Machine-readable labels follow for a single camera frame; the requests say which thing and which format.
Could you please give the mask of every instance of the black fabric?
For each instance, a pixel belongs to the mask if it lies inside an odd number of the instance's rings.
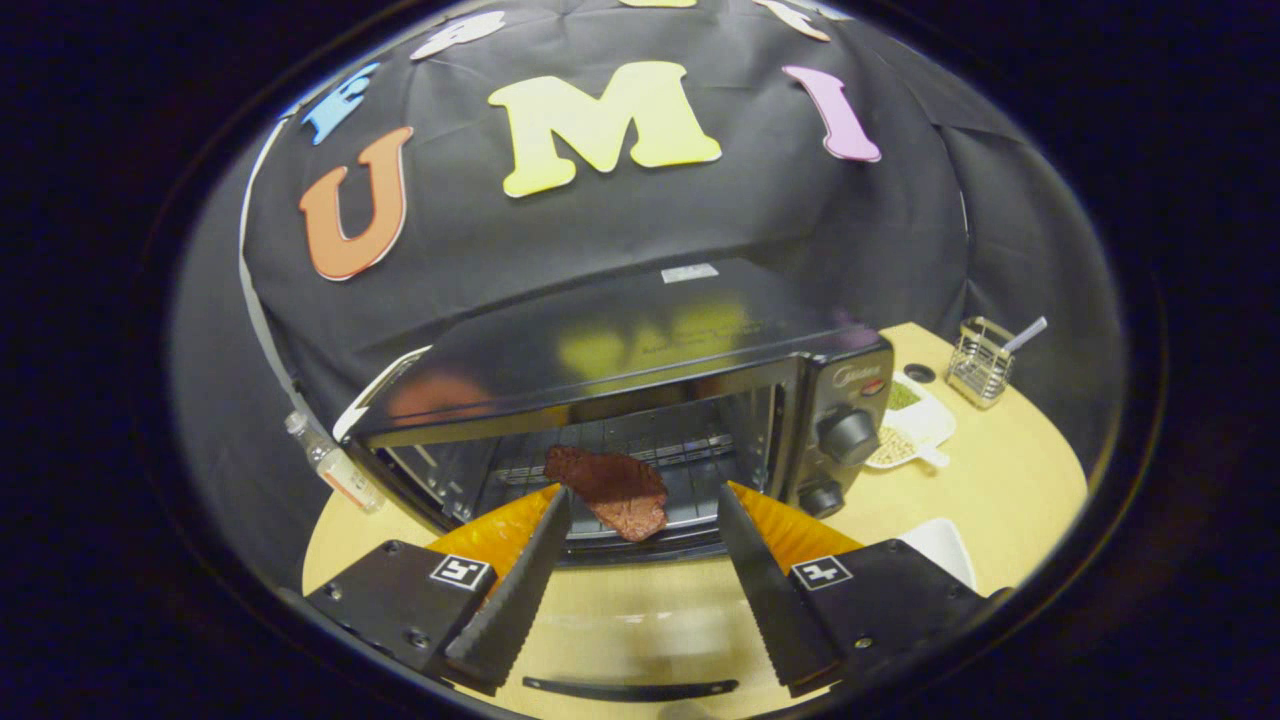
[[[934,325],[940,309],[956,305],[966,250],[955,173],[928,118],[873,53],[856,42],[814,42],[748,0],[687,12],[585,3],[563,17],[536,3],[493,8],[508,12],[507,27],[451,47],[439,61],[408,61],[421,36],[375,55],[384,64],[364,105],[333,135],[312,146],[310,126],[296,119],[266,158],[247,258],[323,418],[334,419],[381,368],[451,320],[637,264],[781,258],[774,265],[801,287],[854,302],[855,314],[882,324],[924,318]],[[685,92],[723,156],[645,169],[623,151],[617,169],[602,174],[562,145],[579,167],[572,183],[507,197],[511,131],[489,94],[552,74],[599,96],[613,72],[635,60],[689,70]],[[827,154],[822,118],[781,72],[791,63],[846,82],[883,161]],[[355,158],[406,124],[415,133],[403,151],[403,236],[365,273],[343,283],[321,278],[298,199],[347,165],[340,211],[344,227],[360,232],[371,199]],[[634,137],[632,129],[627,147]],[[877,282],[867,283],[869,275]],[[850,281],[856,288],[845,287]]]
[[[410,61],[439,29],[424,26],[335,72],[262,165],[246,256],[282,355],[326,424],[388,363],[465,316],[586,278],[737,255],[874,327],[915,322],[954,340],[973,314],[1015,332],[1048,316],[1050,329],[1019,354],[1014,384],[1085,470],[1093,466],[1124,382],[1114,282],[1068,184],[977,90],[859,20],[808,13],[832,36],[815,42],[750,0],[681,10],[613,0],[485,9],[504,10],[506,27]],[[506,109],[488,96],[547,74],[599,96],[620,65],[636,60],[687,69],[685,94],[723,156],[641,168],[628,155],[632,127],[617,168],[603,174],[557,138],[576,178],[506,196],[511,131]],[[367,61],[381,65],[362,105],[312,145],[301,118]],[[785,64],[841,78],[883,159],[831,156],[823,120]],[[356,156],[404,126],[413,136],[403,149],[402,236],[371,269],[324,279],[308,258],[300,199],[347,167],[342,222],[348,234],[362,232],[372,208]],[[243,311],[236,225],[257,149],[246,152],[192,237],[174,334],[175,396],[197,477],[229,537],[274,577],[296,578],[328,489],[279,429],[289,407]]]
[[[225,541],[270,585],[300,588],[301,560],[332,491],[284,432],[293,406],[266,364],[241,291],[237,228],[260,143],[244,149],[193,227],[166,360],[189,474]]]

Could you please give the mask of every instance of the utensil holder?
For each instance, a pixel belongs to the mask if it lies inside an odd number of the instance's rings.
[[[1014,355],[1001,350],[1010,340],[1012,333],[983,316],[963,322],[947,366],[947,384],[982,410],[998,402],[1014,368]]]

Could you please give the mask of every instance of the letter m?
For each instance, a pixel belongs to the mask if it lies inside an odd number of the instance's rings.
[[[599,100],[550,76],[497,90],[489,104],[507,109],[516,165],[503,190],[524,197],[573,181],[577,168],[556,154],[553,132],[593,168],[612,172],[632,120],[639,140],[631,159],[645,168],[716,160],[719,143],[703,133],[689,106],[680,85],[685,73],[676,63],[627,63]]]

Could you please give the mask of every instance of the foam letter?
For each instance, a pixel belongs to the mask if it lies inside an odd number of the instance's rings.
[[[822,140],[827,152],[845,160],[879,161],[879,147],[863,132],[858,115],[841,92],[845,83],[840,78],[796,65],[785,65],[782,72],[800,81],[817,105],[822,122],[827,124],[827,137]]]
[[[506,24],[502,22],[502,10],[498,10],[495,13],[484,13],[456,22],[433,35],[431,40],[428,40],[426,45],[415,50],[408,59],[421,60],[422,58],[430,58],[431,55],[443,53],[454,45],[471,42],[472,40],[480,40],[486,35],[493,35],[502,29],[503,24]]]
[[[342,231],[338,186],[347,168],[334,168],[307,188],[298,202],[307,224],[307,247],[316,272],[330,281],[348,279],[381,260],[404,229],[404,163],[401,147],[413,128],[399,128],[365,147],[357,160],[369,165],[374,218],[358,237]]]
[[[692,8],[698,0],[618,0],[632,8]]]
[[[810,26],[809,15],[801,13],[800,10],[796,10],[795,8],[788,8],[787,5],[777,3],[776,0],[753,0],[753,1],[756,5],[763,5],[769,10],[773,10],[773,14],[777,15],[780,20],[791,26],[792,29],[808,35],[814,40],[820,40],[822,42],[831,42],[831,36]]]
[[[718,159],[719,143],[703,133],[680,85],[685,73],[675,63],[627,63],[599,100],[550,76],[499,88],[489,104],[507,109],[516,165],[503,190],[524,197],[572,182],[577,168],[556,155],[552,132],[602,173],[617,167],[632,120],[639,140],[631,159],[645,168]]]
[[[371,63],[361,68],[358,73],[351,76],[347,82],[339,85],[324,100],[316,102],[316,106],[302,118],[303,123],[311,123],[316,128],[316,136],[311,138],[311,145],[320,145],[324,138],[329,137],[333,128],[338,127],[338,123],[347,119],[347,115],[365,101],[365,96],[361,94],[369,87],[369,74],[379,64]]]

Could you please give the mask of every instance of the letter i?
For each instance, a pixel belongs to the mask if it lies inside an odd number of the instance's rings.
[[[827,124],[827,137],[822,140],[822,145],[828,152],[845,160],[879,161],[879,147],[863,132],[858,115],[841,92],[845,83],[840,78],[797,65],[785,65],[782,72],[800,81],[818,108],[822,122]]]

